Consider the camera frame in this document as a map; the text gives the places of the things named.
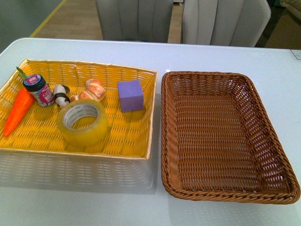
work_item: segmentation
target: chair back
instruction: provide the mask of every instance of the chair back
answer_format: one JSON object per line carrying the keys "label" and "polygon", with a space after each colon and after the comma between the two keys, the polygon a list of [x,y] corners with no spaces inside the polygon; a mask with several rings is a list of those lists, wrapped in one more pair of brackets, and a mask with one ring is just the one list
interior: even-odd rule
{"label": "chair back", "polygon": [[96,0],[104,40],[167,42],[173,0]]}
{"label": "chair back", "polygon": [[266,0],[186,0],[186,44],[254,47],[271,17]]}

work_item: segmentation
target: purple foam block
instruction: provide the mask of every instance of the purple foam block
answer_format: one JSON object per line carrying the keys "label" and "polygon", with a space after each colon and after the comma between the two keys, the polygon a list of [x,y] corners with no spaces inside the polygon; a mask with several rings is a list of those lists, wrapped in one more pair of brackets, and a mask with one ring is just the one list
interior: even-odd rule
{"label": "purple foam block", "polygon": [[139,80],[117,83],[121,112],[138,111],[143,106],[143,91]]}

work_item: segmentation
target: clear packing tape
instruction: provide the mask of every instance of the clear packing tape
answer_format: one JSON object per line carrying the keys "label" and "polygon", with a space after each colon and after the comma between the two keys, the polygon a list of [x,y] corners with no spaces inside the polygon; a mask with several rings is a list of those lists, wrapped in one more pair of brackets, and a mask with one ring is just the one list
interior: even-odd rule
{"label": "clear packing tape", "polygon": [[[73,125],[84,117],[94,117],[95,121],[82,129],[73,129]],[[82,99],[71,102],[60,110],[57,127],[65,140],[72,146],[87,147],[98,143],[109,129],[107,115],[102,104],[95,100]]]}

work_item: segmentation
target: bread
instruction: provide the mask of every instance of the bread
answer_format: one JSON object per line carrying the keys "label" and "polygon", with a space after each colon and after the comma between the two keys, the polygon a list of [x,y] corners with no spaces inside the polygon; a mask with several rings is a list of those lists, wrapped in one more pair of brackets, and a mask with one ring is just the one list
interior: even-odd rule
{"label": "bread", "polygon": [[98,79],[89,79],[86,81],[86,88],[78,95],[73,95],[71,102],[81,99],[92,99],[100,102],[105,97],[104,85]]}

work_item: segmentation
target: jar lid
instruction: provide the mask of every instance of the jar lid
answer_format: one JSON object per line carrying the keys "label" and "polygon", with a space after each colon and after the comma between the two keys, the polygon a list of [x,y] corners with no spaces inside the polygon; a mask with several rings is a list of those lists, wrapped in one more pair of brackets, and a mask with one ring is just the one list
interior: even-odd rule
{"label": "jar lid", "polygon": [[36,92],[46,85],[46,81],[41,75],[32,74],[23,80],[23,85],[29,92]]}

